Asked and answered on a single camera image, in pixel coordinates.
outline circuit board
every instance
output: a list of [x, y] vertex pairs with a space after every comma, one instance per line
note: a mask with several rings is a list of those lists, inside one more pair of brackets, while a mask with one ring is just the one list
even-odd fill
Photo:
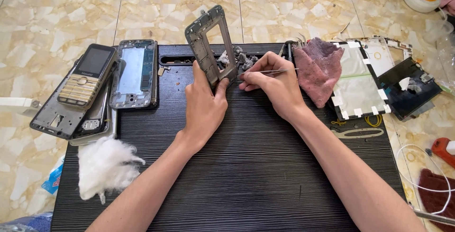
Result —
[[120, 62], [113, 75], [112, 108], [140, 108], [156, 105], [157, 43], [154, 40], [126, 40], [119, 43]]

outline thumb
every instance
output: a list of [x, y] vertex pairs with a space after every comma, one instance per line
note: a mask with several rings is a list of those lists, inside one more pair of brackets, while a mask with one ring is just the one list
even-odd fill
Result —
[[215, 92], [215, 99], [224, 99], [226, 98], [226, 89], [229, 84], [229, 79], [223, 78], [217, 85], [217, 90]]
[[261, 72], [245, 72], [243, 79], [249, 84], [256, 84], [262, 88], [265, 86], [265, 83], [272, 78], [264, 75]]

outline metal bracket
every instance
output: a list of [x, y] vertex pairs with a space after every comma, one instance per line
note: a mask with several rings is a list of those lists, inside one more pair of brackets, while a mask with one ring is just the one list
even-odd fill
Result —
[[[210, 43], [207, 39], [207, 32], [216, 25], [220, 27], [221, 36], [223, 37], [229, 59], [229, 65], [222, 72], [218, 68], [217, 61], [213, 56]], [[203, 13], [185, 29], [185, 37], [197, 63], [206, 74], [212, 92], [215, 92], [216, 86], [221, 79], [228, 78], [229, 85], [231, 85], [237, 78], [236, 60], [227, 26], [223, 8], [220, 5], [216, 5], [206, 13]]]

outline right hand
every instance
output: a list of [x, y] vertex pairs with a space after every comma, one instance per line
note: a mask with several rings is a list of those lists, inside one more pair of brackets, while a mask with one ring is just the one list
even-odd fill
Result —
[[[270, 76], [258, 72], [278, 69], [289, 70]], [[302, 98], [293, 63], [274, 52], [267, 52], [240, 79], [245, 80], [239, 85], [241, 90], [263, 89], [276, 113], [288, 122], [301, 111], [311, 112]]]

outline marble tile floor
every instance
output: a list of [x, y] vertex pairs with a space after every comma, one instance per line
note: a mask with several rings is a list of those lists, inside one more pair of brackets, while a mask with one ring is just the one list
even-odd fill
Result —
[[[403, 0], [0, 0], [0, 97], [30, 97], [44, 102], [72, 62], [91, 43], [117, 44], [152, 38], [159, 44], [185, 44], [184, 28], [200, 10], [221, 4], [233, 43], [284, 42], [299, 33], [307, 38], [369, 37], [373, 34], [411, 43], [414, 56], [436, 77], [445, 76], [434, 45], [426, 43], [425, 20], [439, 14], [417, 13]], [[349, 26], [339, 34], [344, 26]], [[212, 43], [221, 43], [218, 31]], [[402, 123], [384, 115], [393, 151], [405, 144], [429, 148], [439, 137], [455, 135], [454, 97], [443, 93], [435, 108]], [[40, 185], [64, 155], [66, 142], [31, 130], [30, 118], [0, 113], [0, 222], [52, 209], [55, 198]], [[455, 170], [434, 157], [443, 171]], [[399, 155], [404, 176], [436, 172], [415, 149]], [[403, 180], [408, 200], [423, 209], [418, 192]], [[429, 231], [439, 231], [423, 221]]]

